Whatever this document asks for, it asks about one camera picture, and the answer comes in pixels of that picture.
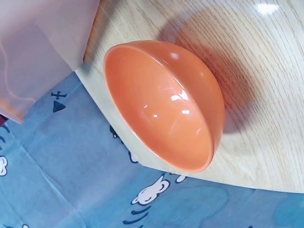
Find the blue tablecloth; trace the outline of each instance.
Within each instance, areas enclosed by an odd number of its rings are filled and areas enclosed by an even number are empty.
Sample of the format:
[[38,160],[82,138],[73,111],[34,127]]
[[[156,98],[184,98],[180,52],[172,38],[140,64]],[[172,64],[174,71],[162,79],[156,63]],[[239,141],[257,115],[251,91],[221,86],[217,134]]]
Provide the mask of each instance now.
[[0,128],[0,205],[0,228],[304,228],[302,194],[141,166],[75,74]]

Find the orange bowl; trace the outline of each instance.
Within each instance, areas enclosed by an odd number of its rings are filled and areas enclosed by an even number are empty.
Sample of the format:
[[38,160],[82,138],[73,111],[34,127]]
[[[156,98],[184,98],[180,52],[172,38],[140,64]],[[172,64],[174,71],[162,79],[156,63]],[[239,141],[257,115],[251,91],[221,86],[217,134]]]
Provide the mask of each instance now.
[[109,49],[104,75],[111,97],[137,137],[188,172],[212,161],[224,128],[224,101],[208,67],[167,42],[134,41]]

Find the wood grain surface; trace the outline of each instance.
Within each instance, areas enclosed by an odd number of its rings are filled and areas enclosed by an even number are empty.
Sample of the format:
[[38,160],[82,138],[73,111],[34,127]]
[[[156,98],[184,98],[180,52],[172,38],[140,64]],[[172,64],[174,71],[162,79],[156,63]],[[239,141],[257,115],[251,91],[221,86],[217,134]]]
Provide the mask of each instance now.
[[[258,189],[304,192],[304,1],[102,0],[77,74],[142,165]],[[217,78],[226,126],[212,164],[183,173],[128,128],[106,89],[105,52],[139,39],[176,43]]]

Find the white cloud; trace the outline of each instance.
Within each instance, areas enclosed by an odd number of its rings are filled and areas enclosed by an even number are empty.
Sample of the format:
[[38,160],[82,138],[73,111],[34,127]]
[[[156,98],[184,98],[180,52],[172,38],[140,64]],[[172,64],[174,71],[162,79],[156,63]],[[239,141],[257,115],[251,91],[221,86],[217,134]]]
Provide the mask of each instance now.
[[166,191],[170,186],[170,182],[163,180],[163,175],[153,184],[143,189],[138,193],[137,197],[133,199],[132,204],[147,205],[155,200],[160,193]]
[[6,166],[8,165],[8,161],[6,160],[5,157],[0,157],[0,176],[5,176],[7,171],[6,171]]
[[181,183],[186,179],[186,176],[184,175],[180,175],[177,179],[176,179],[176,183]]

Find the bowl rim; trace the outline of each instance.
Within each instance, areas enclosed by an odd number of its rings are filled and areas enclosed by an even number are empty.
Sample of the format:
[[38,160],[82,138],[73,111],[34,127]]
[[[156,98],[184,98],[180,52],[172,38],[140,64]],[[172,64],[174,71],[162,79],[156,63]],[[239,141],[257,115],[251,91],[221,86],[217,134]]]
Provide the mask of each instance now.
[[[131,41],[131,42],[128,42],[128,43],[122,43],[122,44],[117,44],[113,47],[111,47],[110,49],[107,50],[105,56],[104,56],[104,60],[103,60],[103,74],[104,74],[104,79],[105,79],[105,82],[106,82],[106,87],[107,87],[107,90],[109,91],[109,94],[110,94],[110,97],[111,97],[111,100],[113,101],[118,113],[120,114],[120,116],[122,117],[123,121],[127,124],[127,126],[130,128],[130,130],[133,132],[133,134],[140,140],[141,143],[143,143],[154,155],[156,155],[158,158],[160,158],[162,161],[168,163],[169,165],[173,166],[174,168],[176,169],[179,169],[181,171],[185,171],[185,172],[200,172],[200,171],[203,171],[205,170],[212,162],[213,160],[213,157],[215,155],[215,142],[214,142],[214,137],[212,135],[212,131],[210,130],[210,127],[201,111],[201,109],[198,107],[198,105],[196,104],[196,102],[194,101],[193,99],[193,96],[191,95],[191,92],[188,91],[187,88],[185,88],[185,86],[175,77],[175,73],[172,72],[172,70],[170,70],[169,67],[165,66],[164,63],[162,63],[162,60],[158,60],[155,56],[153,56],[153,54],[150,54],[149,52],[145,51],[145,50],[142,50],[141,48],[139,47],[135,47],[133,45],[133,43],[136,43],[136,42],[160,42],[160,43],[165,43],[165,44],[171,44],[171,45],[176,45],[176,44],[172,44],[172,43],[169,43],[169,42],[165,42],[165,41],[157,41],[157,40],[138,40],[138,41]],[[182,48],[184,50],[186,50],[187,52],[191,53],[192,55],[194,55],[192,52],[188,51],[187,49],[181,47],[181,46],[178,46],[179,48]],[[209,145],[210,145],[210,149],[208,152],[208,159],[206,160],[206,162],[199,166],[198,168],[195,168],[195,169],[186,169],[186,168],[181,168],[177,165],[175,165],[174,163],[172,163],[170,160],[167,160],[167,159],[164,159],[162,158],[161,156],[159,156],[155,151],[153,151],[146,143],[144,140],[142,140],[140,138],[140,136],[135,132],[135,130],[132,128],[132,126],[127,122],[127,120],[125,119],[125,117],[122,115],[122,112],[120,110],[120,108],[118,107],[118,105],[116,104],[115,102],[115,99],[113,98],[112,96],[112,93],[111,93],[111,90],[109,88],[109,84],[108,84],[108,80],[107,80],[107,60],[108,60],[108,56],[112,53],[112,51],[114,51],[115,49],[118,49],[118,48],[128,48],[128,49],[132,49],[132,50],[135,50],[135,51],[138,51],[140,52],[141,54],[144,54],[146,55],[147,57],[151,58],[152,60],[154,60],[155,62],[157,62],[158,64],[160,64],[163,68],[165,68],[168,72],[171,73],[171,77],[180,85],[180,87],[182,89],[184,89],[184,91],[186,92],[187,96],[189,96],[191,99],[190,102],[192,105],[195,106],[195,110],[196,112],[198,113],[198,115],[200,116],[200,119],[202,121],[204,121],[205,123],[205,126],[207,128],[207,133],[208,133],[208,141],[209,141]]]

